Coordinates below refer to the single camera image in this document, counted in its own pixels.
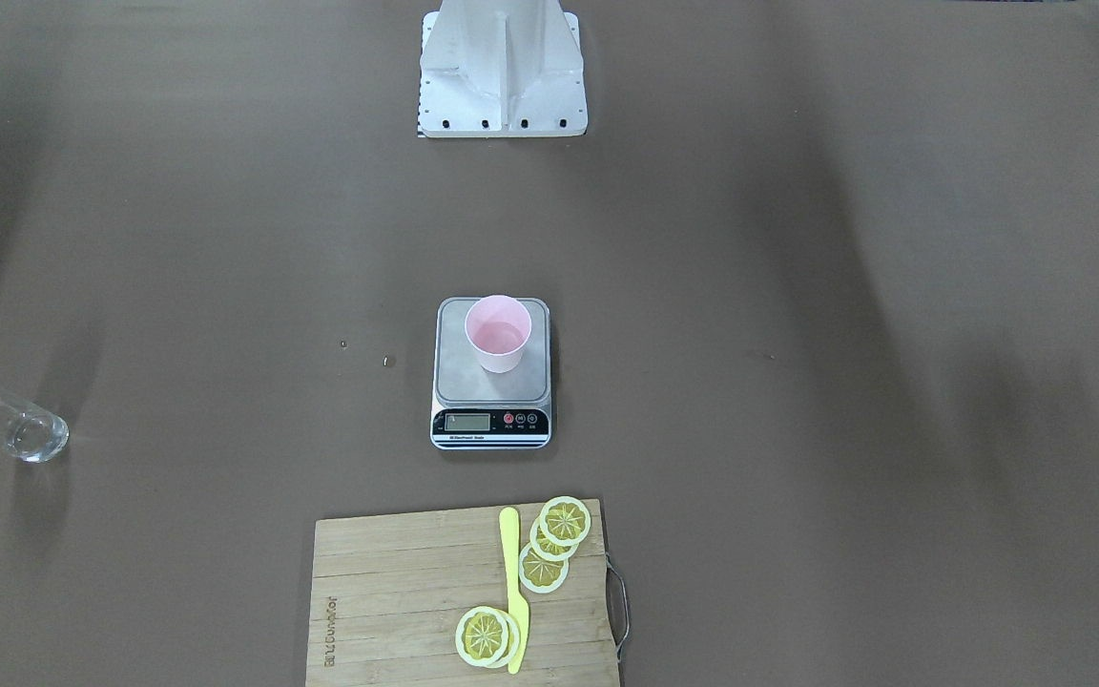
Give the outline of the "bamboo cutting board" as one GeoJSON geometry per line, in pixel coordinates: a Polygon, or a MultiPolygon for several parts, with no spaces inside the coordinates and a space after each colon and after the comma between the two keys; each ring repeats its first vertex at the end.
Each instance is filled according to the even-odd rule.
{"type": "Polygon", "coordinates": [[[506,608],[500,508],[322,519],[311,553],[308,686],[618,686],[602,506],[559,590],[525,592],[522,669],[475,668],[455,652],[463,614],[506,608]]]}

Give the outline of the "lemon slice middle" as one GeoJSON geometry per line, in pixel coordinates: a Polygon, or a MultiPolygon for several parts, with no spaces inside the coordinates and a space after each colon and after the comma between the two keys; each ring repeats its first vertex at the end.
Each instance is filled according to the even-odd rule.
{"type": "Polygon", "coordinates": [[[559,545],[552,542],[541,530],[537,519],[531,523],[529,539],[531,551],[541,559],[550,562],[562,562],[571,558],[577,549],[579,549],[579,544],[559,545]]]}

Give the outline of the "grey digital kitchen scale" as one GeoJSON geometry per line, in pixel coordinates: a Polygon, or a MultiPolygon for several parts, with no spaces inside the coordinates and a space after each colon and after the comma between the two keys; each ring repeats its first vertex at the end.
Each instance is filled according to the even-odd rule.
{"type": "Polygon", "coordinates": [[[467,312],[480,297],[441,302],[433,350],[430,440],[436,448],[544,448],[553,431],[550,308],[518,299],[530,313],[530,341],[508,372],[484,369],[467,337],[467,312]]]}

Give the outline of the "pink plastic cup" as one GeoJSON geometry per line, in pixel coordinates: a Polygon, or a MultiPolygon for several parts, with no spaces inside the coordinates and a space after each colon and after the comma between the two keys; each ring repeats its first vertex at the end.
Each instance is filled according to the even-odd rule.
{"type": "Polygon", "coordinates": [[[507,295],[477,300],[464,318],[464,330],[477,364],[496,374],[517,368],[531,339],[532,326],[528,306],[507,295]]]}

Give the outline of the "yellow plastic knife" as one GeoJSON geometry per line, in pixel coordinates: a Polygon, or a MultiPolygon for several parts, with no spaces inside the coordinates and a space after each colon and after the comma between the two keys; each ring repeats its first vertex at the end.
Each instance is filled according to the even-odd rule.
{"type": "Polygon", "coordinates": [[[517,675],[522,671],[523,660],[530,639],[530,603],[522,592],[520,581],[520,552],[522,552],[522,518],[514,506],[506,506],[500,512],[500,539],[506,569],[507,613],[514,618],[520,643],[508,661],[507,671],[517,675]]]}

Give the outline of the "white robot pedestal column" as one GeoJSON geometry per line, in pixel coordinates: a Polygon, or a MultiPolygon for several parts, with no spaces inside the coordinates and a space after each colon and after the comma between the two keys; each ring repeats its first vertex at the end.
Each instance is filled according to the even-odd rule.
{"type": "Polygon", "coordinates": [[[426,138],[581,136],[579,16],[558,1],[445,1],[422,18],[417,132],[426,138]]]}

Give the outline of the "lemon slice far end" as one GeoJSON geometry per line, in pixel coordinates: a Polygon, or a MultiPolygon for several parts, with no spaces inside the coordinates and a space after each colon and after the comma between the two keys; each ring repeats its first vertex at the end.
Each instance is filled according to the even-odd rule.
{"type": "Polygon", "coordinates": [[[455,627],[454,647],[471,668],[507,668],[523,647],[523,635],[515,618],[493,606],[474,606],[455,627]]]}

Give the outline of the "lemon slice lower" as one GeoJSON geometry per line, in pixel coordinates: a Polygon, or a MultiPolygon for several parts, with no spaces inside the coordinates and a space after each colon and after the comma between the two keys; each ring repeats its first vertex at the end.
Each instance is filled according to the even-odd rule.
{"type": "Polygon", "coordinates": [[[517,574],[519,581],[529,592],[554,592],[566,581],[569,559],[541,557],[531,544],[525,544],[519,555],[517,574]]]}

